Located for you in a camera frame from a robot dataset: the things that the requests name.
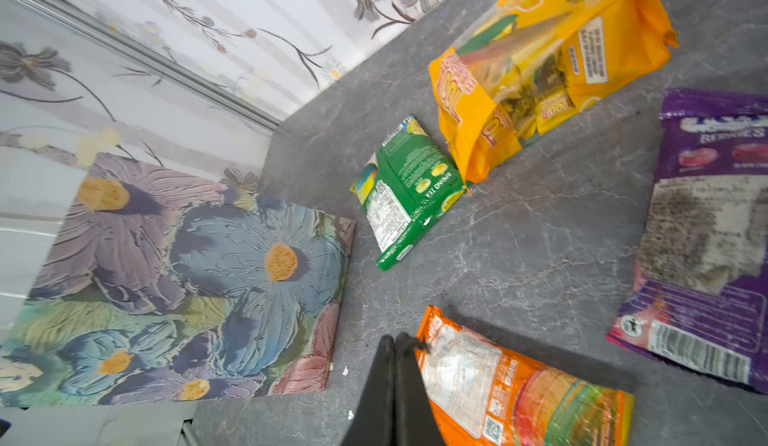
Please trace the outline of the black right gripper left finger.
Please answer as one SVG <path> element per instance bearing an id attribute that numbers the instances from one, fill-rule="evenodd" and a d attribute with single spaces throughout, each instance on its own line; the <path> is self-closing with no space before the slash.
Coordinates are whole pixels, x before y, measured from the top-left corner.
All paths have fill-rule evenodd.
<path id="1" fill-rule="evenodd" d="M 395 342 L 383 336 L 378 344 L 360 401 L 343 446 L 389 446 L 395 441 Z"/>

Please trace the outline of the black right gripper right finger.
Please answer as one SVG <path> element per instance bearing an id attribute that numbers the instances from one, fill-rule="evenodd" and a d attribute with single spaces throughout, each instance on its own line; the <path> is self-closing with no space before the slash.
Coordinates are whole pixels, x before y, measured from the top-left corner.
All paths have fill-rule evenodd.
<path id="1" fill-rule="evenodd" d="M 434 418 L 416 358 L 416 352 L 425 349 L 425 343 L 406 333 L 401 333 L 395 340 L 396 445 L 446 445 Z"/>

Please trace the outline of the purple snack packet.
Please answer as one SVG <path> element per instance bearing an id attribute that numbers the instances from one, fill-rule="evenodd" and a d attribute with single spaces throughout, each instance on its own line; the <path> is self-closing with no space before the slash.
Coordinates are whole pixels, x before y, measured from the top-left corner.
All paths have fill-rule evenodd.
<path id="1" fill-rule="evenodd" d="M 608 340 L 767 390 L 767 100 L 670 90 L 633 286 Z"/>

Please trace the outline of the orange fruit snack packet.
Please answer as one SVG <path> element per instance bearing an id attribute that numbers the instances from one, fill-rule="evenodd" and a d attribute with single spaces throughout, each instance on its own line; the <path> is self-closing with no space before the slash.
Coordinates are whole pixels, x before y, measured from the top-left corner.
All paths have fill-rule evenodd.
<path id="1" fill-rule="evenodd" d="M 417 355 L 448 445 L 625 445 L 635 398 L 498 346 L 430 305 Z"/>

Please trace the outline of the floral white paper bag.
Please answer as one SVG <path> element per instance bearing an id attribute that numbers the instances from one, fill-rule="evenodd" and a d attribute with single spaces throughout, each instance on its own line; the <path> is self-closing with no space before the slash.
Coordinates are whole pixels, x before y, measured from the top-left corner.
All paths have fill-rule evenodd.
<path id="1" fill-rule="evenodd" d="M 8 407 L 322 391 L 356 224 L 97 156 L 1 350 Z"/>

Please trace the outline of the green snack packet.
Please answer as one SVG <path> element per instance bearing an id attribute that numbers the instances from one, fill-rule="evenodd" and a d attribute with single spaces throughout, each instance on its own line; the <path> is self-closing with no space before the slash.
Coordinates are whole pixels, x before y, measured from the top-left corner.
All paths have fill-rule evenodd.
<path id="1" fill-rule="evenodd" d="M 464 195 L 454 163 L 434 144 L 413 115 L 376 149 L 351 184 L 387 271 Z"/>

